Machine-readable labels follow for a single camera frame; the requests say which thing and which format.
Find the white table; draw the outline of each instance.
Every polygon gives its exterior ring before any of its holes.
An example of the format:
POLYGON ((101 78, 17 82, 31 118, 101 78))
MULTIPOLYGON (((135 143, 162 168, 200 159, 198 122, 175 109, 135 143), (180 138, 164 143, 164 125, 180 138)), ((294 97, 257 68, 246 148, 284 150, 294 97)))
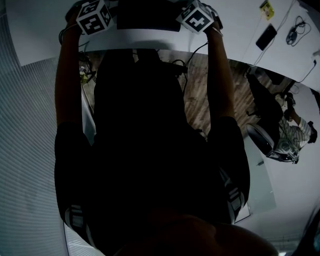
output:
MULTIPOLYGON (((64 19, 66 12, 76 1, 78 0, 6 0, 10 32, 22 66, 59 55, 58 34, 66 25, 64 19)), ((201 1, 214 7, 221 17, 228 58, 253 64, 261 52, 254 43, 269 24, 261 18, 259 12, 259 5, 264 0, 201 1)), ((275 15, 270 22, 277 28, 289 9, 291 0, 269 1, 275 10, 275 15)), ((302 9, 296 3, 274 44, 268 49, 258 66, 295 80, 302 79, 313 66, 313 63, 310 65, 310 61, 313 61, 311 54, 317 50, 316 46, 320 45, 320 35, 311 20, 308 19, 308 22, 313 30, 298 46, 292 48, 282 41, 293 26, 296 16, 302 16, 303 13, 306 15, 301 11, 302 9), (287 60, 287 55, 292 57, 292 63, 287 60)), ((86 41, 87 38, 81 38, 81 43, 86 41)), ((87 50, 154 48, 192 52, 205 42, 204 34, 195 35, 183 27, 179 33, 160 30, 111 29, 91 37, 87 50)), ((200 49, 199 53, 207 53, 207 48, 200 49)), ((319 61, 304 84, 320 90, 319 61)))

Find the sleeve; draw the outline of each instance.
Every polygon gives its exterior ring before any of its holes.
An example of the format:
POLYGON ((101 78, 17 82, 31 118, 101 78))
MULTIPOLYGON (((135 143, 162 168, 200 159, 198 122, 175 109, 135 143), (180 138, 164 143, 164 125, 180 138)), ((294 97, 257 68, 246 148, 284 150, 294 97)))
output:
POLYGON ((84 169, 89 161, 90 149, 82 126, 71 122, 59 125, 54 146, 58 209, 64 223, 87 242, 82 206, 86 179, 84 169))
POLYGON ((308 125, 308 123, 302 117, 301 117, 301 121, 299 124, 299 128, 305 134, 305 136, 310 138, 311 127, 308 125))
POLYGON ((250 172, 244 149, 243 136, 232 117, 222 117, 209 133, 210 154, 218 160, 220 175, 231 221, 238 216, 249 197, 250 172))

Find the smartphone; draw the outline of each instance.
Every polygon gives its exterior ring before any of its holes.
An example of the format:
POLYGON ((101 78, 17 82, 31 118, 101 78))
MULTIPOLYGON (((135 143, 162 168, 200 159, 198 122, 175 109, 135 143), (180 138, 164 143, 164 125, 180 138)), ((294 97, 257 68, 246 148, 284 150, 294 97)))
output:
POLYGON ((257 40, 256 46, 260 48, 260 50, 264 50, 267 45, 271 42, 272 39, 277 35, 276 29, 270 24, 265 32, 261 35, 261 37, 257 40))

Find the fiducial marker cube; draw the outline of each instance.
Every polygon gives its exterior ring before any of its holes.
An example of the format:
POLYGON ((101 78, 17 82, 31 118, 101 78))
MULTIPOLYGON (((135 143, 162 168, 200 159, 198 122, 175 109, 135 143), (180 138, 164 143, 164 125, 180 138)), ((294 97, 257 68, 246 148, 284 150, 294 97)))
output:
POLYGON ((87 35, 103 32, 114 25, 104 0, 84 3, 76 21, 87 35))
POLYGON ((196 34, 214 22, 211 11, 198 0, 194 0, 176 20, 196 34))

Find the wooden floor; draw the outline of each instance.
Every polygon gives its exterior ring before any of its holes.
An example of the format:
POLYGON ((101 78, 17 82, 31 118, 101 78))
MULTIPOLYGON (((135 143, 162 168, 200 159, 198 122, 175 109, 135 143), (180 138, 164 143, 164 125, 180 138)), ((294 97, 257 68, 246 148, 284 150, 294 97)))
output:
MULTIPOLYGON (((172 51, 172 50, 159 50, 158 52, 162 61, 172 62, 176 59, 187 61, 191 54, 190 52, 172 51)), ((100 53, 90 53, 90 60, 93 62, 93 70, 99 67, 102 60, 100 53)), ((248 66, 245 63, 229 60, 231 72, 233 75, 235 86, 235 116, 239 127, 242 130, 242 135, 246 136, 245 126, 247 123, 256 123, 258 119, 255 116, 248 117, 246 111, 253 112, 255 105, 253 103, 253 96, 251 94, 247 79, 243 76, 248 66)), ((267 75, 262 75, 259 81, 266 87, 271 93, 282 92, 289 82, 288 78, 284 78, 280 85, 273 85, 267 75)), ((183 75, 179 77, 181 88, 185 84, 185 78, 183 75)), ((195 54, 188 73, 188 83, 186 87, 186 93, 184 96, 185 101, 185 113, 188 123, 194 129, 202 129, 206 134, 210 131, 210 112, 209 103, 207 101, 207 55, 195 54)), ((94 107, 93 89, 95 83, 90 81, 84 86, 87 98, 94 107)))

